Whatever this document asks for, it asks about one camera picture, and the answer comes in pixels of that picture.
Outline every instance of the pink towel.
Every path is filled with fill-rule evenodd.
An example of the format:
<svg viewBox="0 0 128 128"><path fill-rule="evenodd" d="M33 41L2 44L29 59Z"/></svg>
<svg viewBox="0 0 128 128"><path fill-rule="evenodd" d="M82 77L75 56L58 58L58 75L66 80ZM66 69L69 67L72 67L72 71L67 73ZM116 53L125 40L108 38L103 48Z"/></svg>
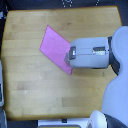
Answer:
<svg viewBox="0 0 128 128"><path fill-rule="evenodd" d="M63 71L71 75L72 68L64 61L69 49L70 43L50 28L50 26L47 26L40 51Z"/></svg>

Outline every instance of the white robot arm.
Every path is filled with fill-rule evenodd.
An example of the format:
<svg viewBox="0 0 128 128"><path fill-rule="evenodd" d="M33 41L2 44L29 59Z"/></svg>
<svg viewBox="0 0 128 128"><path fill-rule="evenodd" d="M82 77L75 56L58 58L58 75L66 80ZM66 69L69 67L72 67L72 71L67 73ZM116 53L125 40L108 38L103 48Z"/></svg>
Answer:
<svg viewBox="0 0 128 128"><path fill-rule="evenodd" d="M87 128L128 127L128 27L118 28L110 44L106 37L77 39L66 54L73 68L107 68L114 58L119 63L118 76L105 89L101 112L91 114Z"/></svg>

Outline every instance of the gray floor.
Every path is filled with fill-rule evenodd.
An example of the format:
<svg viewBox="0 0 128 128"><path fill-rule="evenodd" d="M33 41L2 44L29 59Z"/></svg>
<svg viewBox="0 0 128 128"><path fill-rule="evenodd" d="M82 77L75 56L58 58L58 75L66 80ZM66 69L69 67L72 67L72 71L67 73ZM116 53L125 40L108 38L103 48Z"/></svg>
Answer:
<svg viewBox="0 0 128 128"><path fill-rule="evenodd" d="M50 7L61 8L63 6L60 5L61 4L60 1L58 2L58 4L55 5L55 7L53 7L53 5L46 4L47 6L45 6L44 8L50 8ZM81 1L76 0L75 4L72 5L72 7L83 7L83 6L87 6L87 5L93 6L95 4L94 3L91 4L90 0L88 0L88 1L85 0L84 4L83 4L83 0L81 0ZM117 5L119 8L122 25L128 26L128 0L102 0L102 2L99 2L98 6L102 6L102 5ZM37 121L8 121L8 128L36 128L36 127L37 127Z"/></svg>

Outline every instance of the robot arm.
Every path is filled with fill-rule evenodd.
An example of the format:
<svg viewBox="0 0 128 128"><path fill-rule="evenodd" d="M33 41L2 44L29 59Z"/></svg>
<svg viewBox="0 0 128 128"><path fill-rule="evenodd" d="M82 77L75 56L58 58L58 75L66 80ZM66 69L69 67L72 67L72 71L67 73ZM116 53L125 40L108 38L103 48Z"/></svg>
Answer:
<svg viewBox="0 0 128 128"><path fill-rule="evenodd" d="M128 27L118 28L110 44L105 37L77 39L70 44L65 61L73 68L107 68L117 62L118 76L104 92L101 112L94 111L87 128L128 127Z"/></svg>

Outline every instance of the wooden table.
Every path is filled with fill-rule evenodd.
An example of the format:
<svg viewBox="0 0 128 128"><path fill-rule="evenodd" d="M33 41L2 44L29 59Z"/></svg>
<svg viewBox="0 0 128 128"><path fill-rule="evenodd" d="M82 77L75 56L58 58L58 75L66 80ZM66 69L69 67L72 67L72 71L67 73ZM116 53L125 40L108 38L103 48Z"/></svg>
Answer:
<svg viewBox="0 0 128 128"><path fill-rule="evenodd" d="M89 117L116 76L111 67L74 69L71 76L60 70L39 51L47 25L71 42L111 36L121 21L114 6L10 11L1 54L8 119Z"/></svg>

